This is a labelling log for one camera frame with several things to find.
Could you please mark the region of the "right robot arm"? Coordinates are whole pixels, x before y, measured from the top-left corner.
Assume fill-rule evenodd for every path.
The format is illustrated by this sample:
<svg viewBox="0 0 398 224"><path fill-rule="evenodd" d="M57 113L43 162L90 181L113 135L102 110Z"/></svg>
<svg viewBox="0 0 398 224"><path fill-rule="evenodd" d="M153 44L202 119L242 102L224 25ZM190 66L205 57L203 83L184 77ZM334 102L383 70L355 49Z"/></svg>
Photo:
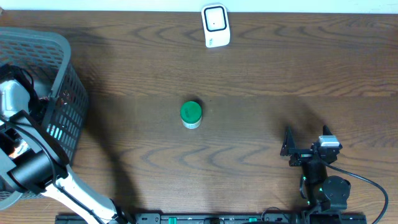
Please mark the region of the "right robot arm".
<svg viewBox="0 0 398 224"><path fill-rule="evenodd" d="M336 175L328 175L326 171L327 165L337 160L342 148L327 126L323 127L323 134L317 141L306 149L296 146L290 128L285 131L280 155L290 157L289 166L302 168L300 193L319 213L347 209L350 182Z"/></svg>

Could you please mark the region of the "orange small box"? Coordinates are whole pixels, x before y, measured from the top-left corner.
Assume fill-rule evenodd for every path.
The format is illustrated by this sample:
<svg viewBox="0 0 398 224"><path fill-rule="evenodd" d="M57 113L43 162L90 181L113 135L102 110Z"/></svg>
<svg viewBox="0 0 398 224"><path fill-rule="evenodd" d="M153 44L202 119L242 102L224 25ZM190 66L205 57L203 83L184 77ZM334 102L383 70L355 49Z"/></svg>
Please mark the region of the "orange small box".
<svg viewBox="0 0 398 224"><path fill-rule="evenodd" d="M14 149L9 154L9 157L12 159L17 158L18 156L22 155L23 153L27 152L30 149L30 146L26 143L25 140L21 139L16 142Z"/></svg>

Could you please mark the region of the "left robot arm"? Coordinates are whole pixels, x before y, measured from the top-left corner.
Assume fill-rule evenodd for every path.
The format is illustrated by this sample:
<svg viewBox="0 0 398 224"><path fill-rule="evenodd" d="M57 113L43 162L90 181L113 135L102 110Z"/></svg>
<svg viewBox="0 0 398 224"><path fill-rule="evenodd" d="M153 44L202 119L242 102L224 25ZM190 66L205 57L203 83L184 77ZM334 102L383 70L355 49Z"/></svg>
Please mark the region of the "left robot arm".
<svg viewBox="0 0 398 224"><path fill-rule="evenodd" d="M35 120L42 108L32 75L15 65L1 66L1 180L14 194L2 207L32 192L61 202L87 223L134 223L72 171L61 145Z"/></svg>

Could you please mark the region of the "green lid jar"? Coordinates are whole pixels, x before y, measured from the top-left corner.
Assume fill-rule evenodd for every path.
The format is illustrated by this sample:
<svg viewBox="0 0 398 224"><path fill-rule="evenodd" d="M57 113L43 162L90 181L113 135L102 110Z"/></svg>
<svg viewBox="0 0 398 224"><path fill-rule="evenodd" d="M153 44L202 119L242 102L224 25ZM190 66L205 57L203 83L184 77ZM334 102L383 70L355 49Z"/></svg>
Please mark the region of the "green lid jar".
<svg viewBox="0 0 398 224"><path fill-rule="evenodd" d="M185 102L180 109L183 125L188 129L196 129L201 125L202 108L195 101Z"/></svg>

